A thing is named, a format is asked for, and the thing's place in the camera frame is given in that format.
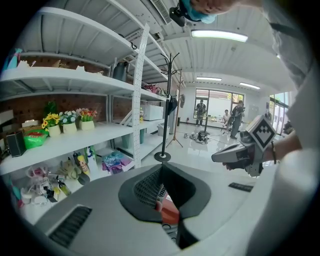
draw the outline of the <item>black speaker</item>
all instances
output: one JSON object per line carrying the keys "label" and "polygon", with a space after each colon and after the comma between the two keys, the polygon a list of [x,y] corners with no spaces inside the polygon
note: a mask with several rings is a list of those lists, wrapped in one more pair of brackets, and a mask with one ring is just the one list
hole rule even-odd
{"label": "black speaker", "polygon": [[15,131],[6,136],[11,156],[20,157],[26,151],[24,134],[22,131]]}

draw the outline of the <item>shelf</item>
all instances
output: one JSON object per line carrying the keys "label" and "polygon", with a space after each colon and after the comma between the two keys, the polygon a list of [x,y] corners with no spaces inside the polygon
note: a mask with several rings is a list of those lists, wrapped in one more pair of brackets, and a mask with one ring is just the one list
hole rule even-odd
{"label": "shelf", "polygon": [[39,147],[28,149],[22,156],[8,156],[0,164],[0,174],[4,175],[48,159],[52,159],[91,145],[109,141],[133,132],[132,127],[118,124],[96,123],[93,130],[78,130],[75,134],[61,134],[48,137]]}
{"label": "shelf", "polygon": [[150,91],[141,89],[141,100],[145,100],[145,101],[162,101],[165,102],[166,98],[162,97],[160,95],[157,95],[155,93],[152,93]]}
{"label": "shelf", "polygon": [[[139,49],[123,38],[121,33],[73,11],[43,7],[26,26],[15,47],[21,48],[21,56],[50,56],[84,61],[108,69],[115,58],[137,56]],[[139,41],[131,40],[139,46]],[[161,73],[159,62],[144,57],[143,71],[152,71],[152,78],[167,81]]]}
{"label": "shelf", "polygon": [[58,67],[26,67],[6,70],[0,78],[1,97],[37,93],[132,94],[134,86],[100,74]]}
{"label": "shelf", "polygon": [[[115,124],[120,124],[121,121],[122,121],[122,119],[113,120],[113,122]],[[158,120],[152,120],[152,121],[144,120],[143,122],[139,123],[139,129],[142,130],[142,129],[146,129],[146,128],[151,127],[151,126],[157,126],[157,125],[162,124],[164,122],[165,122],[164,119],[158,119]],[[128,126],[132,127],[132,121],[129,122]]]}
{"label": "shelf", "polygon": [[[129,10],[123,7],[117,0],[107,1],[89,1],[82,7],[79,1],[69,0],[67,4],[61,5],[59,1],[49,1],[48,7],[62,8],[92,19],[100,23],[117,34],[123,35],[126,40],[139,46],[144,25]],[[149,33],[148,42],[145,50],[145,63],[143,67],[143,76],[149,76],[146,83],[157,83],[168,80],[168,76],[161,73],[159,67],[166,66],[165,58],[161,55],[167,55],[158,42]],[[131,65],[129,73],[133,76],[134,68]]]}
{"label": "shelf", "polygon": [[[113,151],[114,151],[113,149],[106,147],[98,150],[96,153],[98,155],[105,156],[107,154],[112,153]],[[134,165],[135,165],[135,162],[132,161],[130,164],[128,164],[127,166],[124,166],[122,169],[124,172],[126,172],[130,170]],[[90,174],[91,181],[111,176],[110,172],[102,170],[102,160],[100,157],[97,157],[97,166],[99,169],[99,173],[96,176],[93,176]],[[64,183],[67,185],[67,187],[70,189],[72,193],[76,192],[78,189],[83,187],[77,180],[66,179]],[[60,194],[58,196],[58,202],[51,203],[48,201],[47,204],[45,205],[34,205],[31,203],[26,204],[20,209],[20,213],[29,223],[34,225],[42,217],[42,215],[44,215],[47,211],[50,210],[51,207],[55,206],[66,197],[67,196],[62,191],[60,191]]]}
{"label": "shelf", "polygon": [[[140,144],[140,158],[145,158],[151,151],[153,151],[156,147],[158,147],[163,141],[162,136],[158,136],[158,134],[145,134],[144,135],[144,142],[143,144]],[[127,152],[128,154],[132,155],[134,154],[133,148],[124,148],[122,145],[119,145],[117,147],[118,149],[121,149],[124,152]]]}

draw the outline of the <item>air conditioner vent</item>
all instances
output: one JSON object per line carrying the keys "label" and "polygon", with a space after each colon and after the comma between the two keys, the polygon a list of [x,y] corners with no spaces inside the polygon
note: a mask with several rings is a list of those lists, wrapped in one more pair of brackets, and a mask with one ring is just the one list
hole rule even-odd
{"label": "air conditioner vent", "polygon": [[167,11],[167,8],[162,3],[162,0],[150,0],[153,6],[157,9],[161,17],[163,18],[164,22],[166,24],[169,24],[171,22],[171,18],[169,16],[169,12]]}
{"label": "air conditioner vent", "polygon": [[77,233],[87,220],[92,209],[78,206],[68,217],[49,235],[49,238],[57,244],[68,248]]}

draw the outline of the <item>green plastic bag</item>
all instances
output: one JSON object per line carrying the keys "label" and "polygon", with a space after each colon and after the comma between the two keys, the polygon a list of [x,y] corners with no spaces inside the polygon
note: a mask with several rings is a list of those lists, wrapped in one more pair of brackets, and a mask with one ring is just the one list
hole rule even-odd
{"label": "green plastic bag", "polygon": [[41,129],[27,131],[23,137],[25,148],[29,150],[42,146],[48,135],[49,132]]}

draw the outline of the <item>potted flower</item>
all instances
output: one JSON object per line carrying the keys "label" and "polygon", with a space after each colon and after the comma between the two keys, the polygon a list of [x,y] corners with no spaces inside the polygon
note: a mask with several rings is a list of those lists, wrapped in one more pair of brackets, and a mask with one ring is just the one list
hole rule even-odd
{"label": "potted flower", "polygon": [[59,113],[60,122],[63,125],[63,133],[74,134],[77,131],[76,117],[77,114],[74,110]]}
{"label": "potted flower", "polygon": [[80,112],[81,120],[79,122],[79,126],[81,130],[88,131],[95,128],[94,117],[97,116],[97,111],[91,111],[89,109],[83,108]]}
{"label": "potted flower", "polygon": [[43,119],[43,123],[41,125],[42,129],[45,129],[49,132],[50,137],[56,137],[60,135],[60,127],[59,127],[59,116],[58,114],[49,113],[46,118]]}

